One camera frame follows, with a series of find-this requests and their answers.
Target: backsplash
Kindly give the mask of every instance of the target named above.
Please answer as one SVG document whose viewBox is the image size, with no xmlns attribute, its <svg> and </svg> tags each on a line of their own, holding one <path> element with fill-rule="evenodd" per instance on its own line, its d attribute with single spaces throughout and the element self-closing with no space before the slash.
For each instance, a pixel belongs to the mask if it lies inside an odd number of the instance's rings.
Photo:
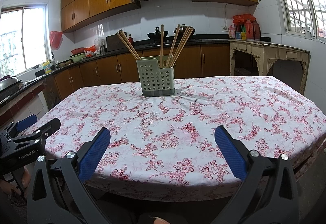
<svg viewBox="0 0 326 224">
<path fill-rule="evenodd" d="M 142 1 L 141 9 L 110 16 L 75 31 L 74 42 L 76 48 L 89 47 L 95 38 L 113 35 L 120 29 L 131 34 L 134 41 L 144 40 L 161 24 L 164 24 L 164 30 L 169 31 L 168 36 L 174 36 L 173 30 L 183 23 L 193 26 L 195 34 L 228 34 L 222 31 L 225 25 L 224 7 L 225 3 L 191 0 Z M 227 27 L 233 21 L 232 16 L 248 12 L 249 7 L 227 5 Z"/>
</svg>

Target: metal bolt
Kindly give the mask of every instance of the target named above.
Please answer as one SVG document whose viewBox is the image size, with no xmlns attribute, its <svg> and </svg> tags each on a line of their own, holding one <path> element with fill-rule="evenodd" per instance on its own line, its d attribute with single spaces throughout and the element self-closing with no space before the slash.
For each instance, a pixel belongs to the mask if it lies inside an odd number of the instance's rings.
<svg viewBox="0 0 326 224">
<path fill-rule="evenodd" d="M 38 156 L 38 158 L 37 158 L 37 161 L 43 161 L 44 160 L 44 156 L 43 155 L 41 155 L 41 156 Z"/>
<path fill-rule="evenodd" d="M 281 154 L 281 158 L 283 159 L 283 160 L 288 160 L 289 159 L 289 157 L 286 155 L 286 154 Z"/>
<path fill-rule="evenodd" d="M 73 151 L 67 153 L 67 158 L 72 159 L 75 156 L 75 153 Z"/>
<path fill-rule="evenodd" d="M 252 151 L 250 151 L 250 155 L 251 155 L 252 157 L 258 157 L 258 156 L 259 156 L 259 153 L 258 153 L 257 150 L 252 150 Z"/>
</svg>

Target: chopstick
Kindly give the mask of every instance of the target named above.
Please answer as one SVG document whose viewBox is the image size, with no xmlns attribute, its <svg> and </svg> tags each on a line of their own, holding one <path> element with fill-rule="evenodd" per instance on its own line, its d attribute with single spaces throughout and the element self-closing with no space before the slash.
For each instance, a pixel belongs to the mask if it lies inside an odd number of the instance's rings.
<svg viewBox="0 0 326 224">
<path fill-rule="evenodd" d="M 182 46 L 180 47 L 179 51 L 176 52 L 176 53 L 174 54 L 173 60 L 172 60 L 172 62 L 170 63 L 171 66 L 172 66 L 172 65 L 175 63 L 175 61 L 178 59 L 178 57 L 179 57 L 179 55 L 180 55 L 182 49 L 184 48 L 184 46 L 185 46 L 185 44 L 186 44 L 186 42 L 187 42 L 188 38 L 190 37 L 190 35 L 191 35 L 191 33 L 192 33 L 193 30 L 194 30 L 193 28 L 189 28 L 189 27 L 188 27 L 188 31 L 185 32 L 186 36 L 185 36 L 185 39 L 184 39 L 184 41 L 183 41 L 183 43 L 182 43 Z"/>
<path fill-rule="evenodd" d="M 184 41 L 184 39 L 185 39 L 185 37 L 186 37 L 186 35 L 187 35 L 188 30 L 189 30 L 189 27 L 186 28 L 186 30 L 185 30 L 185 32 L 184 32 L 184 34 L 183 34 L 183 36 L 182 36 L 182 38 L 181 38 L 181 40 L 180 40 L 180 42 L 179 42 L 179 45 L 178 45 L 178 47 L 177 47 L 177 50 L 176 50 L 175 53 L 174 53 L 173 59 L 170 60 L 169 65 L 167 65 L 167 68 L 171 68 L 172 65 L 174 64 L 174 63 L 172 63 L 172 61 L 174 60 L 175 56 L 179 53 L 179 51 L 180 51 L 180 49 L 181 49 L 181 45 L 182 45 L 182 43 L 183 43 L 183 41 Z"/>
<path fill-rule="evenodd" d="M 125 42 L 125 40 L 123 39 L 123 37 L 119 34 L 119 32 L 117 32 L 118 37 L 120 38 L 120 40 L 122 41 L 122 43 L 129 49 L 130 53 L 134 56 L 134 58 L 136 60 L 139 60 L 138 57 L 135 55 L 135 53 L 133 52 L 133 50 L 129 47 L 129 45 Z"/>
<path fill-rule="evenodd" d="M 171 46 L 171 49 L 170 49 L 169 57 L 167 58 L 166 67 L 168 67 L 168 65 L 170 63 L 170 59 L 172 57 L 172 52 L 173 52 L 173 49 L 174 49 L 174 45 L 175 45 L 175 42 L 177 41 L 177 37 L 178 37 L 178 34 L 179 34 L 180 26 L 181 25 L 178 24 L 177 30 L 175 31 L 175 35 L 174 35 L 174 39 L 173 39 L 172 46 Z"/>
<path fill-rule="evenodd" d="M 164 25 L 161 24 L 160 68 L 164 68 L 164 61 L 163 61 L 163 40 L 164 40 Z"/>
<path fill-rule="evenodd" d="M 134 52 L 134 54 L 136 55 L 137 59 L 140 60 L 141 57 L 139 57 L 138 53 L 136 52 L 136 50 L 134 49 L 134 47 L 132 46 L 132 44 L 129 42 L 128 38 L 124 34 L 124 31 L 121 29 L 119 31 L 119 33 L 120 33 L 120 36 L 122 36 L 123 39 L 126 41 L 127 45 L 130 47 L 130 49 Z"/>
</svg>

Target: perforated plastic basket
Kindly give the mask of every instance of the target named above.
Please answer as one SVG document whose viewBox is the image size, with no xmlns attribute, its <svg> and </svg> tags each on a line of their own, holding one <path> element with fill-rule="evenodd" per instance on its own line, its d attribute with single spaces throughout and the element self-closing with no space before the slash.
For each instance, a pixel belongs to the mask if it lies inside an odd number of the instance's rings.
<svg viewBox="0 0 326 224">
<path fill-rule="evenodd" d="M 168 57 L 163 55 L 163 63 Z M 136 62 L 143 96 L 174 95 L 173 67 L 159 68 L 160 56 L 143 57 Z"/>
</svg>

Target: table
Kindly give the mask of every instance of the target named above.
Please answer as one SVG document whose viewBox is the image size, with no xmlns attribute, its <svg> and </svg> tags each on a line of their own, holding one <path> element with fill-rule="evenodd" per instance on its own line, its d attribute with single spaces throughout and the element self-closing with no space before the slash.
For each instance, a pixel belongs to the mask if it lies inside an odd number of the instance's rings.
<svg viewBox="0 0 326 224">
<path fill-rule="evenodd" d="M 266 76 L 278 60 L 294 60 L 299 61 L 302 67 L 302 78 L 300 82 L 299 92 L 303 95 L 304 89 L 307 83 L 308 65 L 309 65 L 309 51 L 298 49 L 295 47 L 289 47 L 285 45 L 267 43 L 262 41 L 242 41 L 231 40 L 230 41 L 230 72 L 231 76 L 234 76 L 234 58 L 235 51 L 241 51 L 248 54 L 252 54 L 258 66 L 259 76 Z"/>
<path fill-rule="evenodd" d="M 233 194 L 239 185 L 214 141 L 224 125 L 261 155 L 286 153 L 299 178 L 325 147 L 326 117 L 274 77 L 211 77 L 175 81 L 174 96 L 143 97 L 140 83 L 81 88 L 25 133 L 54 117 L 61 128 L 47 140 L 63 157 L 102 128 L 111 143 L 87 184 L 156 201 L 199 201 Z"/>
</svg>

